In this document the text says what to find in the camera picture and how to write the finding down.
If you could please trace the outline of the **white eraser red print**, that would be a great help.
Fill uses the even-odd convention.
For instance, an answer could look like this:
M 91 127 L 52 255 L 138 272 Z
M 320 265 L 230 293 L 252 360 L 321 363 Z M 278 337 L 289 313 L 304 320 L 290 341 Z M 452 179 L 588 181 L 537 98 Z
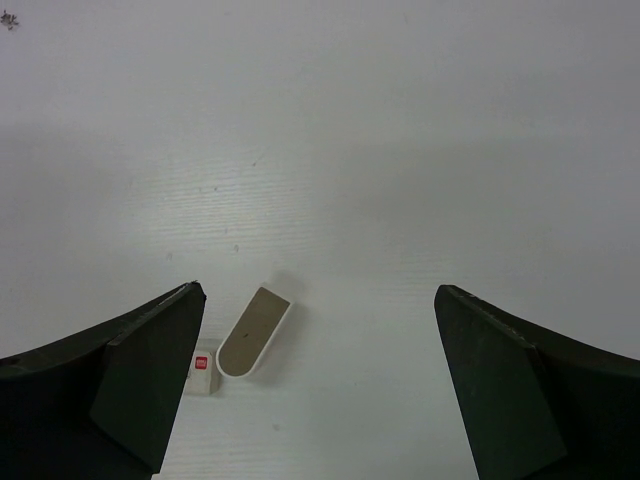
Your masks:
M 217 339 L 199 339 L 189 366 L 184 394 L 212 396 L 220 388 L 221 374 L 216 363 L 216 353 L 221 344 Z

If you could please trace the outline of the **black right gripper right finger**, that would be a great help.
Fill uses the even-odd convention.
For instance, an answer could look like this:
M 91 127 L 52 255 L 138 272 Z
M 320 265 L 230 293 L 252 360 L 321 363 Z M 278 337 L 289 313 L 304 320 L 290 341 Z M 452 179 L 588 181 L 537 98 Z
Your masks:
M 638 478 L 638 361 L 455 285 L 434 309 L 479 478 Z

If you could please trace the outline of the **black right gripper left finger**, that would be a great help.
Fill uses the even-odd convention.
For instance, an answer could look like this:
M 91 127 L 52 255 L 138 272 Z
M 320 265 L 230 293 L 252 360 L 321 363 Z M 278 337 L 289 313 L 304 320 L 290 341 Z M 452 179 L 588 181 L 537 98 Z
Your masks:
M 205 309 L 197 282 L 1 361 L 4 479 L 160 472 Z

